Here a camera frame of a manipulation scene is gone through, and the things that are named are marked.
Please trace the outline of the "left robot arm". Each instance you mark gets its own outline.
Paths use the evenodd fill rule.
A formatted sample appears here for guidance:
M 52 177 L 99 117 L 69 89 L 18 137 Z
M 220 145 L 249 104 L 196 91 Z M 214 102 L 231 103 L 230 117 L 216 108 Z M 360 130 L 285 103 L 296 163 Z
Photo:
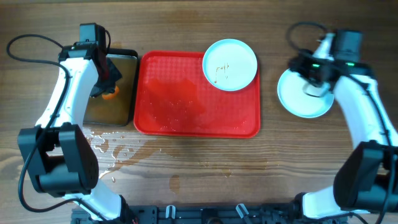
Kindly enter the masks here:
M 81 130 L 89 98 L 108 89 L 107 53 L 96 44 L 66 46 L 60 52 L 55 62 L 59 77 L 46 110 L 17 137 L 24 160 L 18 196 L 26 210 L 44 213 L 74 202 L 94 221 L 134 223 L 126 200 L 100 181 L 98 160 Z M 28 205 L 23 189 L 27 175 L 38 193 L 62 202 L 47 208 Z

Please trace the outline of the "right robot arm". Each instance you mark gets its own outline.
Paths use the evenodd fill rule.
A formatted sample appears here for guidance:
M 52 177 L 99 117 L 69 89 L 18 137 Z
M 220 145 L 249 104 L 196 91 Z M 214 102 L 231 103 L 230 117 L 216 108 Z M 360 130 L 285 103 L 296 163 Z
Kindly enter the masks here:
M 353 151 L 333 185 L 301 196 L 307 219 L 397 212 L 397 132 L 377 92 L 370 66 L 344 60 L 315 58 L 300 50 L 289 68 L 315 86 L 327 83 L 349 128 Z

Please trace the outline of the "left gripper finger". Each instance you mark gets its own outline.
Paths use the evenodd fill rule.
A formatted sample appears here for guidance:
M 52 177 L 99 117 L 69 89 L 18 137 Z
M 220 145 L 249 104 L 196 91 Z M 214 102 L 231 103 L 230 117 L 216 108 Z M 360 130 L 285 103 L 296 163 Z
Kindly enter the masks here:
M 96 98 L 106 92 L 108 87 L 106 85 L 95 84 L 90 91 L 90 97 Z
M 109 77 L 106 80 L 105 87 L 106 90 L 114 90 L 116 88 L 116 82 L 122 79 L 123 76 L 110 58 L 106 59 L 106 63 L 108 66 Z

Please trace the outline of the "pale blue plate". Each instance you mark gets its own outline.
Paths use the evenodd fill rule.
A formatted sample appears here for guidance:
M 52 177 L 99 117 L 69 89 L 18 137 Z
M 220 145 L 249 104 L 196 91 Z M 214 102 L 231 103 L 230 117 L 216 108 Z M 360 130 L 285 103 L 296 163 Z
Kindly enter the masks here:
M 258 62 L 254 51 L 237 39 L 223 39 L 205 52 L 202 70 L 215 88 L 238 91 L 247 87 L 257 74 Z
M 330 85 L 321 87 L 309 84 L 297 72 L 287 69 L 279 78 L 277 95 L 282 106 L 301 118 L 317 118 L 329 111 L 334 102 Z

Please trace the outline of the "orange green sponge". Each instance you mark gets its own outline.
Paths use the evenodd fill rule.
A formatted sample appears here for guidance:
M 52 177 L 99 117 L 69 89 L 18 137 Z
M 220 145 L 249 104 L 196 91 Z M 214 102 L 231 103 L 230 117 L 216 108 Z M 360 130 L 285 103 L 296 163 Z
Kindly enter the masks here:
M 119 87 L 115 86 L 113 93 L 102 94 L 101 96 L 104 100 L 111 100 L 115 98 L 118 95 L 118 93 L 119 93 Z

